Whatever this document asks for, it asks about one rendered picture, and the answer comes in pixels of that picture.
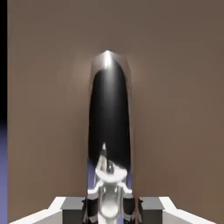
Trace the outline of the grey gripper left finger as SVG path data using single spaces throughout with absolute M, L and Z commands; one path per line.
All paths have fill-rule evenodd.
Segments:
M 9 224 L 84 224 L 85 197 L 57 196 L 48 209 L 33 213 Z

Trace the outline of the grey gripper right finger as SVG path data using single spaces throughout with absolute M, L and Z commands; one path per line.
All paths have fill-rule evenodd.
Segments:
M 138 198 L 139 224 L 214 224 L 210 220 L 176 208 L 167 196 Z

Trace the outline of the brown wooden cabinet door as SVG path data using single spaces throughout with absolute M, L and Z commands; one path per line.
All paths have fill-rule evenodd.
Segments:
M 91 59 L 131 68 L 134 190 L 224 224 L 224 0 L 8 0 L 8 222 L 86 186 Z

